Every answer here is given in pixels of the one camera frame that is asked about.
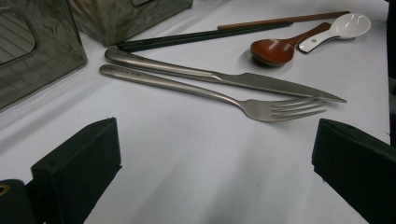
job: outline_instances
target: cutlery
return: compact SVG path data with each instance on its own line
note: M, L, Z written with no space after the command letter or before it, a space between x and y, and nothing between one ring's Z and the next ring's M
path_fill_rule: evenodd
M239 101L215 91L210 91L162 77L155 77L149 74L144 74L111 64L102 65L99 68L99 71L104 76L162 87L175 91L184 91L235 105L240 108L249 118L258 121L273 122L289 119L300 119L326 111L326 109L317 109L323 106L322 101L318 97L286 101Z
M207 82L235 85L261 91L272 91L305 97L320 96L321 99L327 101L335 101L340 103L347 102L346 100L329 94L325 91L319 91L297 83L257 74L244 73L242 75L226 75L213 71L189 68L170 63L162 63L113 48L110 48L105 52L105 57L111 63L135 69L147 70L150 72L159 72L167 75L187 77Z
M323 22L314 29L289 39L263 39L255 41L250 46L253 57L261 63L271 66L282 66L288 63L294 55L296 45L312 35L329 30L331 25Z
M282 21L300 22L300 21L318 21L318 20L334 19L348 13L350 13L350 11L338 11L338 12L322 13L315 15L307 15L307 16L288 17L288 18L280 18L280 19L273 19L267 21L249 21L249 22L242 22L236 24L220 25L218 26L218 30L245 28L245 27L265 25L269 23L282 22Z
M364 35L370 30L370 19L358 13L346 14L334 21L329 30L311 36L299 44L299 50L309 53L324 41L332 38L349 39Z
M125 41L117 45L118 49L122 49L128 52L135 52L145 49L156 49L180 44L186 44L191 42L203 41L208 39L222 38L233 35L244 35L259 31L271 30L276 28L282 28L291 26L292 22L282 21L277 23L265 24L262 26L247 27L247 28L235 28L224 31L206 31L200 33L192 33L186 35L169 35L164 37L156 37L143 40Z

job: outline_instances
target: knife handle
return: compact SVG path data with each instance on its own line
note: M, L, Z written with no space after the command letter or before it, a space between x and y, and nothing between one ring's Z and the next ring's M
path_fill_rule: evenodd
M162 63L148 58L140 57L120 49L107 49L105 52L106 59L118 65L141 69L150 72L159 72L171 76L187 77L208 82L220 83L220 73L206 71L196 68L189 68L180 65Z

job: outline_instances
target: spoon handle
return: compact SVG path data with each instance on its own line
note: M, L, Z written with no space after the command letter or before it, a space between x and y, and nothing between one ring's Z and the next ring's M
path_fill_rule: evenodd
M297 36L295 36L293 38L290 38L289 39L289 44L291 44L292 46L295 47L297 45L297 43L301 42L302 40L307 39L307 38L309 38L309 37L311 37L313 35L317 35L319 33L322 33L324 31L327 31L327 30L330 29L331 26L332 25L329 24L328 22L323 22L319 26L315 27L312 30L309 30L309 31L307 31L307 32L305 32L303 34L300 34L300 35L297 35Z
M311 50L316 48L324 41L336 37L339 37L339 35L335 35L330 30L327 30L325 32L307 38L305 41L299 44L298 49L304 53L309 53L311 52Z

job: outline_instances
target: wooden chopsticks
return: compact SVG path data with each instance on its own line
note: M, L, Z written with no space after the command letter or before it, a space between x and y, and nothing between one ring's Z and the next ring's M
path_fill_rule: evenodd
M235 24L228 24L228 25L220 25L220 26L218 26L218 30L228 30L228 29L235 29L235 28L260 26L260 25L264 25L264 24L277 23L277 22L283 22L283 21L300 22L300 21L326 20L326 19L338 18L338 17L348 14L348 13L350 13L350 11L339 11L339 12L308 15L308 16L288 17L288 18L281 18L281 19L274 19L274 20L267 20L267 21L249 21L249 22L242 22L242 23L235 23Z

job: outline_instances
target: chopsticks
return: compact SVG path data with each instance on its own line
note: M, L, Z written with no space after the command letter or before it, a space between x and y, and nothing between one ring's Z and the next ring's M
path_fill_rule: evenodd
M135 40L135 41L125 41L117 45L118 49L135 52L145 49L156 49L168 46L174 46L179 44L186 44L191 42L197 42L208 39L222 38L232 35L243 35L259 31L271 30L276 28L282 28L291 26L293 22L291 21L281 21L275 23L268 23L260 26L247 27L247 28L235 28L227 29L223 31L206 31L199 33L192 33L186 35L170 35L165 37L157 37L151 39Z
M235 24L228 24L228 25L220 25L220 26L218 26L218 30L246 28L246 27L265 25L265 24L269 24L269 23L283 22L283 21L300 22L300 21L326 20L326 19L338 18L338 17L348 14L348 13L350 13L350 11L339 11L339 12L308 15L308 16L288 17L288 18L281 18L281 19L274 19L274 20L267 20L267 21L249 21L249 22L242 22L242 23L235 23Z

